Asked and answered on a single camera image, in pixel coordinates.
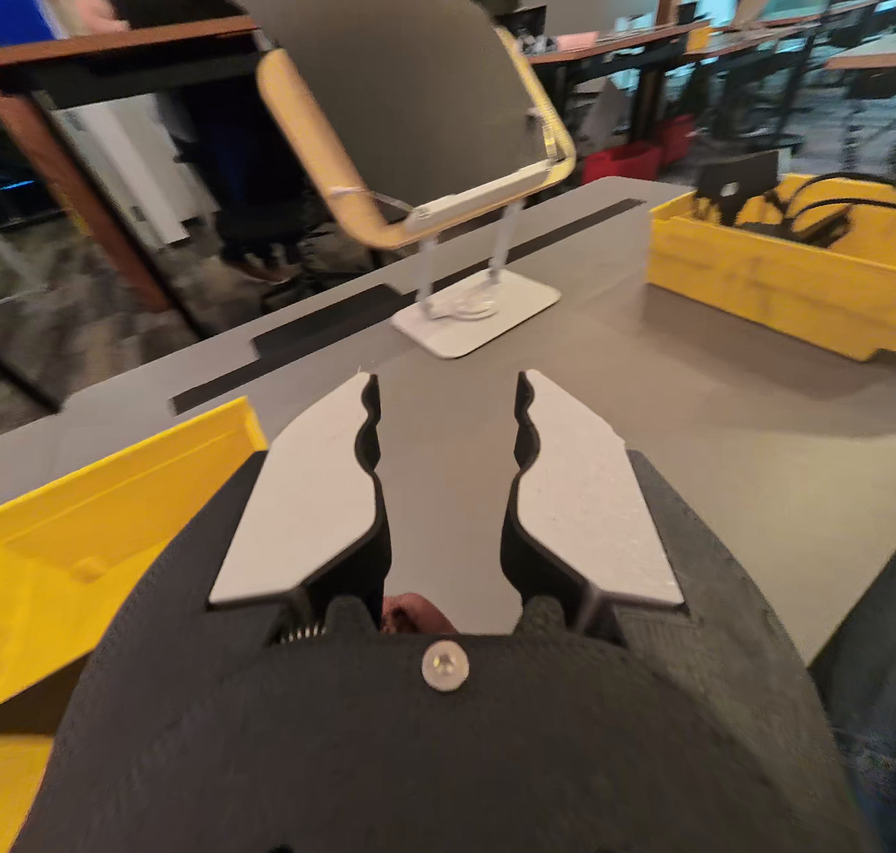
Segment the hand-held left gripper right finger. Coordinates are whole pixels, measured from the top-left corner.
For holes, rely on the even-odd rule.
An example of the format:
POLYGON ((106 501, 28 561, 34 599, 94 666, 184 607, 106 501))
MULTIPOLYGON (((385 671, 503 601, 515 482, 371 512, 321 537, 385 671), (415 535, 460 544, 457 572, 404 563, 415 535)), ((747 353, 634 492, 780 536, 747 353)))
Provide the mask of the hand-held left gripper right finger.
POLYGON ((518 374, 513 416, 500 565, 522 605, 554 600, 572 632, 593 630, 613 605, 681 610, 685 595, 611 424, 535 369, 518 374))

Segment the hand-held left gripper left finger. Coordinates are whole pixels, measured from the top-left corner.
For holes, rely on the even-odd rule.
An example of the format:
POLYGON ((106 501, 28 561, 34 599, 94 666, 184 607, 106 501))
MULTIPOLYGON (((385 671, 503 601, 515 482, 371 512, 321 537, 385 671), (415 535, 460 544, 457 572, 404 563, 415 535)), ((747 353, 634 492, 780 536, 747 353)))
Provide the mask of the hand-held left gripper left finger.
POLYGON ((378 377, 356 373, 270 445, 209 603, 326 610, 354 596, 381 610, 392 564, 377 426, 378 377))

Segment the yellow plastic bin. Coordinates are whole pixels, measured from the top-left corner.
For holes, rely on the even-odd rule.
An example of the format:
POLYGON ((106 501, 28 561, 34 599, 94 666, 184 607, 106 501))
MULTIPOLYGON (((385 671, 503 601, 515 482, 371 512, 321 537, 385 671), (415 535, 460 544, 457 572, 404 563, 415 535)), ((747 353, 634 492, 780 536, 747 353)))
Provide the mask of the yellow plastic bin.
POLYGON ((2 851, 85 658, 174 536, 266 448, 242 397, 2 505, 2 851))
POLYGON ((647 282, 864 363, 895 351, 894 181, 784 175, 733 225, 696 192, 651 210, 647 282))

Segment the dark monitor with wooden back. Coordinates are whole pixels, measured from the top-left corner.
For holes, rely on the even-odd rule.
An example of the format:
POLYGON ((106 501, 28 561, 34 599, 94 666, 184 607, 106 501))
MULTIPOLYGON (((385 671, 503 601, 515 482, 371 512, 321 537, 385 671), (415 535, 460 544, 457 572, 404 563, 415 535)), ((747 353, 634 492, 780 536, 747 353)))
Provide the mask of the dark monitor with wooden back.
POLYGON ((470 0, 229 0, 273 45, 259 94, 332 218, 395 251, 573 171, 529 60, 470 0))

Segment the red plastic bin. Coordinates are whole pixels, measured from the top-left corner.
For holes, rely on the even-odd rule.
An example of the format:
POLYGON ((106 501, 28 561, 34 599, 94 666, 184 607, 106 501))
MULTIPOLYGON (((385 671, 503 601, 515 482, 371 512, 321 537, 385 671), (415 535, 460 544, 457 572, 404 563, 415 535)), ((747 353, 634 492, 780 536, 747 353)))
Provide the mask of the red plastic bin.
POLYGON ((661 168, 667 168, 688 155, 695 131, 696 116, 693 113, 680 114, 657 123, 655 142, 661 168))
POLYGON ((605 177, 656 181, 663 150, 655 142, 636 141, 589 154, 581 165, 582 186, 605 177))

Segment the background wooden desk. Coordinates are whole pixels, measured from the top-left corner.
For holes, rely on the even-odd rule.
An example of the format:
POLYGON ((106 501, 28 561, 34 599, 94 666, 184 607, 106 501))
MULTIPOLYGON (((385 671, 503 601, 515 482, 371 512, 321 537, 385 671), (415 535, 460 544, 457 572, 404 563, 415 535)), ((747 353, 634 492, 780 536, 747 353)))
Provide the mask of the background wooden desk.
POLYGON ((533 66, 543 69, 548 91, 558 112, 566 113, 566 104, 577 84, 617 73, 637 70, 638 84, 629 118, 628 142, 651 138, 659 113, 662 79, 671 69, 691 63, 723 59, 765 45, 804 37, 818 32, 835 18, 851 16, 871 9, 874 0, 846 1, 828 12, 775 15, 753 30, 737 32, 732 27, 713 29, 707 21, 666 24, 647 30, 592 35, 588 47, 554 49, 528 55, 533 66))

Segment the brown wooden side desk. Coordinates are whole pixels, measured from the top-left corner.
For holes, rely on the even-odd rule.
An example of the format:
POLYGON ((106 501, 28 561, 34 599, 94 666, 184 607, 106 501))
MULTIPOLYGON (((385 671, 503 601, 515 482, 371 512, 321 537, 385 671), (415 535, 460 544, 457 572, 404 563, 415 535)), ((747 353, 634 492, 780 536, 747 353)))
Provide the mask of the brown wooden side desk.
POLYGON ((84 220, 107 262, 154 313, 199 322, 127 225, 54 114, 167 89, 253 75, 263 51, 248 16, 191 21, 2 48, 2 127, 64 207, 84 220))

